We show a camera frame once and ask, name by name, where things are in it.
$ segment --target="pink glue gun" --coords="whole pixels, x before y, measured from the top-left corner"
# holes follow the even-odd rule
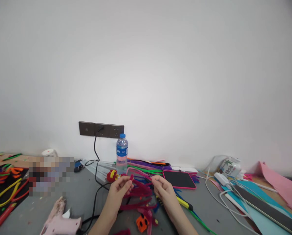
[[[75,235],[82,225],[81,217],[78,219],[65,219],[62,214],[65,209],[65,200],[60,197],[54,204],[40,235]]]

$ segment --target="charger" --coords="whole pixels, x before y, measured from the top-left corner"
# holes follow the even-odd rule
[[[230,181],[222,174],[216,172],[213,175],[223,186],[226,186],[228,189],[232,190]]]

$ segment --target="black phone screen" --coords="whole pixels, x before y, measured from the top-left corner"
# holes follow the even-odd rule
[[[164,178],[169,181],[174,188],[196,188],[191,176],[187,172],[163,171],[162,173]]]

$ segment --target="gray table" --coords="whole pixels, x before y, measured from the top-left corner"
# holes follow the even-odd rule
[[[94,196],[99,187],[95,182],[95,176],[87,169],[83,169],[79,173],[71,173],[70,179],[67,181],[68,182],[58,183],[52,196],[43,198],[27,197],[0,227],[0,235],[40,234],[55,201],[60,196],[66,197],[66,209],[71,208],[72,218],[78,218],[80,216],[83,219],[89,218],[93,210]],[[208,182],[208,184],[210,184],[209,188],[211,192],[214,195],[218,195],[219,190],[214,187],[211,182]],[[101,212],[107,194],[108,192],[105,189],[101,189],[98,192],[95,214]],[[180,195],[193,205],[197,215],[218,235],[253,234],[238,224],[230,212],[214,200],[206,189],[204,179],[201,179],[200,183],[197,184],[196,190],[182,190]],[[225,197],[223,198],[231,209],[237,211]],[[184,211],[199,235],[210,235],[210,233],[196,221],[185,208]],[[136,210],[122,212],[118,215],[115,224],[111,228],[110,234],[128,228],[131,230],[131,234],[140,234],[135,223],[139,215],[140,214]],[[237,217],[243,224],[250,227],[243,217],[238,215]],[[153,227],[153,235],[173,234],[173,230],[169,226],[168,218],[163,213],[162,208],[155,214],[155,218],[159,221],[159,225]]]

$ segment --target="hand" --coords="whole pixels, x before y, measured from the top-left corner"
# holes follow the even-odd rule
[[[113,182],[101,215],[110,218],[111,222],[114,223],[124,195],[128,195],[133,187],[129,176],[122,176]]]
[[[154,193],[161,199],[165,210],[173,220],[180,210],[182,211],[182,208],[176,198],[172,184],[159,175],[152,177],[152,183],[154,186]]]

